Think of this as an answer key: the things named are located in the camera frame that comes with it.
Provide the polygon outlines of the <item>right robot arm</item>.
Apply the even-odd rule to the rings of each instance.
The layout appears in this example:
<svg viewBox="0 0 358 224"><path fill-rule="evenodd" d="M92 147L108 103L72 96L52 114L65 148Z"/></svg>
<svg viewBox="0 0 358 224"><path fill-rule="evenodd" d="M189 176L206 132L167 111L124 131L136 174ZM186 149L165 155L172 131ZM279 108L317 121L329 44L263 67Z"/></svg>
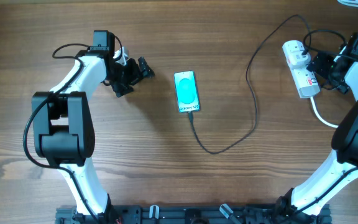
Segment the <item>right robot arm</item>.
<svg viewBox="0 0 358 224"><path fill-rule="evenodd" d="M335 125L331 152L320 167L301 185L277 200L273 218L283 223L312 223L322 215L325 204L349 182L358 178L358 32L344 39L338 54L318 51L304 40L282 45L300 98L314 96L322 88L342 94L352 92L355 104L339 125Z"/></svg>

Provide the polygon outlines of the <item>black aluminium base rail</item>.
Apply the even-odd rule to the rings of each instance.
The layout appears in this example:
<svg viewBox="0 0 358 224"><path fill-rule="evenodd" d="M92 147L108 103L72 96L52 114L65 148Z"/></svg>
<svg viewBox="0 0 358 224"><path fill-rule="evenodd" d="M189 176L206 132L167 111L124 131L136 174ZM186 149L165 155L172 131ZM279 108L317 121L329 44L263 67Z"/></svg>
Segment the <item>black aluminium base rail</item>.
<svg viewBox="0 0 358 224"><path fill-rule="evenodd" d="M217 206L209 207L141 207L115 206L118 218L110 223L281 223L286 217L277 217L273 222L274 204L230 206L232 218L226 218ZM331 224L333 221L329 205L325 205L311 223ZM55 214L55 223L97 223L90 215L82 216L76 207L61 207Z"/></svg>

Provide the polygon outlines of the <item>white power strip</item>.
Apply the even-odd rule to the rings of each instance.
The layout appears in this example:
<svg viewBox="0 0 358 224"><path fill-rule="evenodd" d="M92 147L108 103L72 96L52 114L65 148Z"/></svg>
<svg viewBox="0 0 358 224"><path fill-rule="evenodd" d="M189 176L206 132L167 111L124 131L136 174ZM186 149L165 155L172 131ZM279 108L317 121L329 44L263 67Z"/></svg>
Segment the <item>white power strip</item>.
<svg viewBox="0 0 358 224"><path fill-rule="evenodd" d="M320 87L318 85L318 81L313 72L309 72L306 69L306 64L301 67L292 68L288 64L288 54L293 52L301 52L302 54L305 52L304 45L298 40L289 40L285 42L282 46L283 52L285 54L285 60L287 65L291 71L291 75L295 82L296 89L298 91L300 98L311 98L317 95L320 92Z"/></svg>

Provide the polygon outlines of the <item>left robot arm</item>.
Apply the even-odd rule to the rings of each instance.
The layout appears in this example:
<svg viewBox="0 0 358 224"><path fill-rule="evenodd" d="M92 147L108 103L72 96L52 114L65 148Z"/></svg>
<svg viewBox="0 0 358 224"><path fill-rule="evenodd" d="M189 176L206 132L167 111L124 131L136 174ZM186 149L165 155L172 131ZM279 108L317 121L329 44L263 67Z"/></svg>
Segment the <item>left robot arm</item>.
<svg viewBox="0 0 358 224"><path fill-rule="evenodd" d="M23 133L27 158L39 165L28 149L27 138L34 132L35 152L46 159L46 169L64 175L76 200L76 213L97 221L111 212L108 193L94 169L92 155L95 133L89 101L100 84L109 86L117 97L133 92L134 85L153 77L145 58L130 58L127 50L115 45L120 40L108 30L95 30L93 43L84 44L72 56L73 68L49 91L32 97L32 114Z"/></svg>

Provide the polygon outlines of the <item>white USB charger plug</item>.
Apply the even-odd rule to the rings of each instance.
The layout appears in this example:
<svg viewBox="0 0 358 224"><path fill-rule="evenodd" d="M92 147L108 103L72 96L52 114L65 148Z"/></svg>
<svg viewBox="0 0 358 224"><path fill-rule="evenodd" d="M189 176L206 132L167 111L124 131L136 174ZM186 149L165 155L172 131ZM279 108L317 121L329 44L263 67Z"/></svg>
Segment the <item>white USB charger plug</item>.
<svg viewBox="0 0 358 224"><path fill-rule="evenodd" d="M308 64L311 61L309 53L303 55L301 52L293 52L288 54L288 64L292 67L301 67Z"/></svg>

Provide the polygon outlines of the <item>smartphone with teal screen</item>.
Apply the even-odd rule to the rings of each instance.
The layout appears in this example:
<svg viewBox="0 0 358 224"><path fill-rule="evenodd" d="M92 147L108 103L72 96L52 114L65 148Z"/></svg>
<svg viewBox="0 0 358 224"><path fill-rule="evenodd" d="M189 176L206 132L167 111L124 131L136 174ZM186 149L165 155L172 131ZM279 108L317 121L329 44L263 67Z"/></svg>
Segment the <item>smartphone with teal screen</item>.
<svg viewBox="0 0 358 224"><path fill-rule="evenodd" d="M180 113L200 110L200 101L194 71L178 72L173 75Z"/></svg>

